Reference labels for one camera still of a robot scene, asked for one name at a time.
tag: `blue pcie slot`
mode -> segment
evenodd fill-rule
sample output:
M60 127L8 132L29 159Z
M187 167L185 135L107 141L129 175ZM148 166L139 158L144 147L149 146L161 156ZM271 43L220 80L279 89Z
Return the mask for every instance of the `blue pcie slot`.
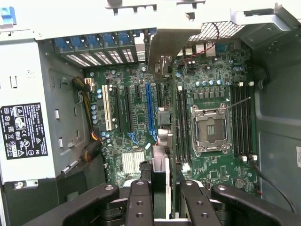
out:
M154 140L157 141L157 136L155 133L155 121L154 121L154 113L152 107L152 96L151 96L151 84L145 84L146 90L146 102L147 102L147 113L149 117L149 133L154 137Z

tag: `screw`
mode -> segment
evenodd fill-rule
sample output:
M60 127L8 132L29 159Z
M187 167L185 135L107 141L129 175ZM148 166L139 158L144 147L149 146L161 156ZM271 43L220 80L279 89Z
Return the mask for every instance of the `screw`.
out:
M187 185L192 185L192 181L190 181L190 180L186 180L186 182L185 182Z
M22 181L19 181L17 184L18 184L19 187L23 187L24 186L24 184L23 184Z
M136 184L138 184L138 185L144 185L144 182L141 181L141 180L139 180L139 181L136 182Z
M107 185L107 186L104 187L104 188L105 188L105 190L107 190L107 191L114 189L112 185Z
M225 190L226 190L226 187L223 186L223 185L218 185L218 189L221 190L221 191L225 191Z

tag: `blue plastic tab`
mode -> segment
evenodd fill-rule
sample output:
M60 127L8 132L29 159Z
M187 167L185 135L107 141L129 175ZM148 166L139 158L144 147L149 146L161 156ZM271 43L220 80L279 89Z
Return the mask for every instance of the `blue plastic tab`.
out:
M0 15L3 19L4 24L17 24L14 7L10 6L0 8Z

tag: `screw hole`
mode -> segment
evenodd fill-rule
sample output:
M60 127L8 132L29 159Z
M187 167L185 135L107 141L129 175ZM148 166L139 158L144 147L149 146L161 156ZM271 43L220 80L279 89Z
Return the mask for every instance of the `screw hole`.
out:
M137 218L142 218L142 217L143 217L143 214L142 214L142 213L137 213L137 214L136 214L136 217L137 217Z
M202 213L202 214L201 214L201 217L202 217L202 218L208 218L209 216L208 216L207 213Z

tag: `white pci slot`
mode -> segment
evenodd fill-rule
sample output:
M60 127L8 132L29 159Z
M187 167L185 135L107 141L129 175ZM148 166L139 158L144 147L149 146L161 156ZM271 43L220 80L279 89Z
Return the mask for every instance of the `white pci slot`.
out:
M112 130L111 105L109 97L109 86L103 86L103 105L105 115L105 126L107 130Z

